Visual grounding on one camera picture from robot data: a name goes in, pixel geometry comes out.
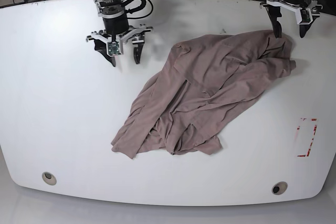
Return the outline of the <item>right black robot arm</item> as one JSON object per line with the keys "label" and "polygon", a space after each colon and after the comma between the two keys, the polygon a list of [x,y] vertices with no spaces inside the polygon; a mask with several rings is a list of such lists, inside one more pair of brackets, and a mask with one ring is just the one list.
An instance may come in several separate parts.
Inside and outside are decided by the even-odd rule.
{"label": "right black robot arm", "polygon": [[133,27],[129,24],[129,14],[143,10],[150,4],[153,12],[153,4],[150,0],[93,0],[98,16],[102,18],[104,29],[93,31],[87,36],[86,41],[93,41],[94,50],[116,66],[116,56],[123,54],[123,45],[129,40],[133,44],[133,58],[138,65],[141,60],[141,53],[145,44],[145,34],[152,31],[151,26],[140,24]]}

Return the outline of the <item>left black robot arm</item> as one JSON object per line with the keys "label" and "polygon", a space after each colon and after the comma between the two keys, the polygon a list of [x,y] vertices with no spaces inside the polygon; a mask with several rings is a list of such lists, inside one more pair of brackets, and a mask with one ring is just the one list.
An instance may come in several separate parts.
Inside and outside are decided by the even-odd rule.
{"label": "left black robot arm", "polygon": [[260,5],[267,11],[276,38],[282,37],[282,27],[278,18],[282,17],[283,8],[294,13],[301,38],[304,38],[312,24],[320,17],[322,10],[322,5],[318,4],[317,0],[266,0]]}

